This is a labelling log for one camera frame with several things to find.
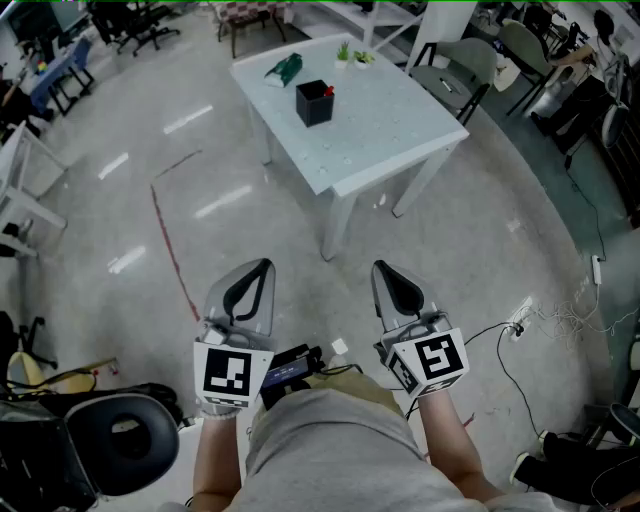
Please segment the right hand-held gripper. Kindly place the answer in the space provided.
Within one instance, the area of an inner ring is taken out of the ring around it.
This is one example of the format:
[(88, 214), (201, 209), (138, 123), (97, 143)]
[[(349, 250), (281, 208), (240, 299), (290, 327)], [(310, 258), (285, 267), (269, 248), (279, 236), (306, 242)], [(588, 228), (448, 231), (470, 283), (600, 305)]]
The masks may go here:
[(376, 314), (386, 332), (374, 348), (410, 398), (445, 390), (469, 372), (462, 333), (439, 311), (424, 279), (379, 259), (371, 283)]

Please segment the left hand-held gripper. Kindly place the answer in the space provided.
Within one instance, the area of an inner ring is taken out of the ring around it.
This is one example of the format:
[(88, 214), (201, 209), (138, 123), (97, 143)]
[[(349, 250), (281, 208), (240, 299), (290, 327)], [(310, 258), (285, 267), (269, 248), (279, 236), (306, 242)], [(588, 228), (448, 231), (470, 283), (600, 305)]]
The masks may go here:
[(266, 337), (272, 331), (274, 299), (275, 266), (267, 258), (243, 263), (213, 283), (205, 318), (243, 328), (202, 323), (193, 345), (194, 387), (201, 402), (254, 405), (275, 356), (275, 341)]

